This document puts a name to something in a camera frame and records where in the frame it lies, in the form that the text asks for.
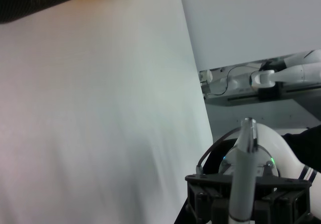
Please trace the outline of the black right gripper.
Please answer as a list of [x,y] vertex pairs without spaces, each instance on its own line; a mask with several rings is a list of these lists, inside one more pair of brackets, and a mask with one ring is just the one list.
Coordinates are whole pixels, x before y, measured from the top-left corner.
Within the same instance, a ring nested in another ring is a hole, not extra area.
[[[185,177],[187,210],[196,223],[228,223],[232,176],[210,174]],[[312,219],[309,189],[302,179],[277,176],[256,178],[251,223],[304,223]]]

